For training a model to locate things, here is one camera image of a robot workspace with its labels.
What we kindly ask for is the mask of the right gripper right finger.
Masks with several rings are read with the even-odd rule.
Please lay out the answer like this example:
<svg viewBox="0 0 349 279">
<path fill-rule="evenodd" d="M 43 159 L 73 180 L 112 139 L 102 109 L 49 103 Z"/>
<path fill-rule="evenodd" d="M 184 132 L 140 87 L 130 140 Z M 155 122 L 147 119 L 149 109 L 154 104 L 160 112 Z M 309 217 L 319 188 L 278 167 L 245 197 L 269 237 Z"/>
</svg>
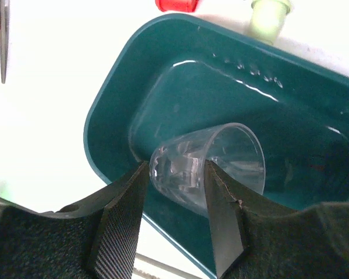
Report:
<svg viewBox="0 0 349 279">
<path fill-rule="evenodd" d="M 217 168 L 208 182 L 218 278 L 349 278 L 349 202 L 293 210 Z"/>
</svg>

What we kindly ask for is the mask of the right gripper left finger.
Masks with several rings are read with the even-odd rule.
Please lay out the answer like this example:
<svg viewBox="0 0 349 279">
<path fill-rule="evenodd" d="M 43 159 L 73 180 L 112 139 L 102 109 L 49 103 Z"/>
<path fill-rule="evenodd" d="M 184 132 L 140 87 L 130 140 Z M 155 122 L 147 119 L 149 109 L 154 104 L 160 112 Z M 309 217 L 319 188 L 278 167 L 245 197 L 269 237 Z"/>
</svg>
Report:
<svg viewBox="0 0 349 279">
<path fill-rule="evenodd" d="M 57 212 L 0 198 L 0 278 L 130 278 L 149 166 Z"/>
</svg>

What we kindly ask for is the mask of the teal storage basket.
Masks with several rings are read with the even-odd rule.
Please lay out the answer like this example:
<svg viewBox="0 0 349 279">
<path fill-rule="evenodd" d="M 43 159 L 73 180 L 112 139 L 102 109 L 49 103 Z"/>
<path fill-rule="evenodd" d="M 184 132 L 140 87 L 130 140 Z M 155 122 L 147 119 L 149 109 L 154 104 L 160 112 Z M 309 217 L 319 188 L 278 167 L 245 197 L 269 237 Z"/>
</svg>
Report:
<svg viewBox="0 0 349 279">
<path fill-rule="evenodd" d="M 349 78 L 184 14 L 157 17 L 127 42 L 86 118 L 84 149 L 107 184 L 163 142 L 240 123 L 265 155 L 262 196 L 293 210 L 349 202 Z M 209 216 L 163 196 L 150 175 L 144 218 L 218 278 Z"/>
</svg>

